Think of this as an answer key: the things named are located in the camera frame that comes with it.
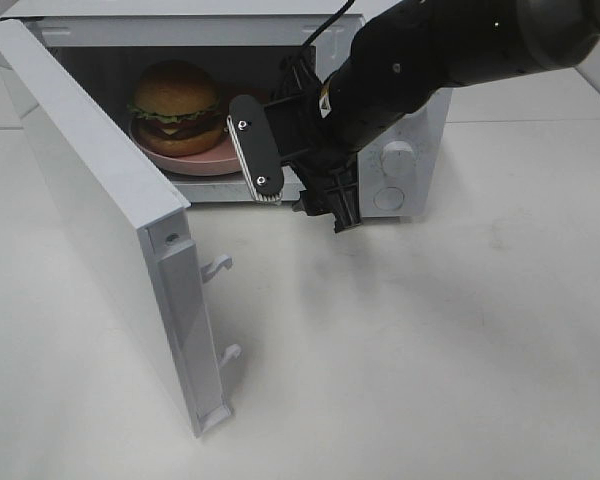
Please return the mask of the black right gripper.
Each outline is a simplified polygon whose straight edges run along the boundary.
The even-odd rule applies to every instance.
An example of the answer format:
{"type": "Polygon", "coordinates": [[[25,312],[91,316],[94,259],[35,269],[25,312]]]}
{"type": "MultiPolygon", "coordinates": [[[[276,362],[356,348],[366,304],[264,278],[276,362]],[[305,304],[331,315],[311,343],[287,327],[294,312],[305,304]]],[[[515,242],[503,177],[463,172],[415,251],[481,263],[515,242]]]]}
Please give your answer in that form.
{"type": "Polygon", "coordinates": [[[347,153],[322,124],[315,52],[308,47],[285,58],[277,91],[264,105],[281,164],[304,186],[292,205],[307,216],[331,214],[334,232],[361,224],[357,155],[347,153]]]}

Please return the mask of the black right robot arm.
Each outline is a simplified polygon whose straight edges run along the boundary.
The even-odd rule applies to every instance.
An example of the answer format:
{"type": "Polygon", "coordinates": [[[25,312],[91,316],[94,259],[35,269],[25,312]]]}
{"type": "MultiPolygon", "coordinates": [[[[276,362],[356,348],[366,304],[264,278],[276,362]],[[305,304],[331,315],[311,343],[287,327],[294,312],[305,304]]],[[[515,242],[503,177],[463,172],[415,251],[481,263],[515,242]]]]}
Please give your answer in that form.
{"type": "Polygon", "coordinates": [[[402,1],[355,34],[325,80],[296,53],[269,124],[303,183],[298,207],[357,226],[357,155],[404,116],[444,88],[576,66],[599,41],[600,1],[402,1]]]}

